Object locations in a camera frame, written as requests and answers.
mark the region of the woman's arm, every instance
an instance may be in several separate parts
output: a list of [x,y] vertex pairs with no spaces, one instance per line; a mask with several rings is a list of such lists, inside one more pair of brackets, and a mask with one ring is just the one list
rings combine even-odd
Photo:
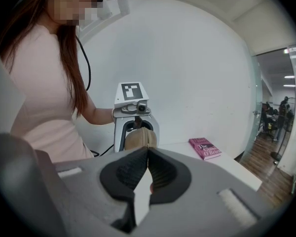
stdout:
[[90,124],[109,124],[113,122],[112,109],[96,108],[88,94],[88,106],[82,112],[84,118]]

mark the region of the pink top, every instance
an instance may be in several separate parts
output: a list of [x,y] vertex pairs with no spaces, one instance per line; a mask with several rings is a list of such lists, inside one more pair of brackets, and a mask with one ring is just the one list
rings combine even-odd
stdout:
[[21,41],[10,76],[26,95],[11,134],[47,152],[52,162],[93,157],[72,119],[56,35],[36,25]]

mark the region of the black cable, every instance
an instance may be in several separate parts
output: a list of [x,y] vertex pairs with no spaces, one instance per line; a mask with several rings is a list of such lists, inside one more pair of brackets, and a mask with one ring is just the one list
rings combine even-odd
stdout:
[[91,68],[90,68],[90,63],[89,63],[89,60],[88,60],[87,55],[84,52],[83,46],[82,46],[80,40],[78,39],[78,36],[76,36],[75,38],[77,39],[77,41],[78,41],[78,43],[80,45],[80,48],[82,50],[82,53],[84,55],[84,58],[85,58],[85,60],[87,61],[87,64],[88,64],[88,69],[89,69],[89,83],[88,83],[88,86],[87,86],[87,91],[88,91],[88,89],[90,88],[90,84],[91,84]]
[[95,151],[93,151],[93,150],[90,150],[91,151],[91,153],[93,153],[93,156],[94,157],[98,157],[100,154],[98,153],[98,152],[95,152]]
[[108,150],[110,150],[113,146],[114,146],[114,144],[111,145],[108,149],[106,149],[106,151],[105,151],[103,154],[101,154],[100,156],[104,155],[104,154],[105,154]]

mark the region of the white backdrop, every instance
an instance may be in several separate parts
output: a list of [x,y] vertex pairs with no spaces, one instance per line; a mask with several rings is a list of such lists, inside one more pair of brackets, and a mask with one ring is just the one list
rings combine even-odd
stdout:
[[[113,107],[119,82],[141,81],[160,125],[160,144],[206,137],[232,157],[243,152],[256,87],[241,38],[209,13],[176,0],[130,0],[130,7],[130,15],[84,45],[96,106]],[[79,64],[87,84],[81,51]],[[90,149],[101,153],[113,143],[112,124],[94,126],[83,118],[76,124]]]

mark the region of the glass door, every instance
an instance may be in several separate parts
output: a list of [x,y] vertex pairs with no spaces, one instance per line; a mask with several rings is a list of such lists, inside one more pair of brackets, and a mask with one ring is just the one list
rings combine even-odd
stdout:
[[254,100],[254,103],[251,106],[251,114],[253,115],[252,129],[241,160],[246,158],[256,140],[259,131],[262,110],[262,82],[259,64],[256,56],[251,56],[246,44],[244,45],[244,48],[247,51],[246,53],[248,54],[248,61],[250,61],[251,86],[254,87],[255,90],[252,90],[252,98]]

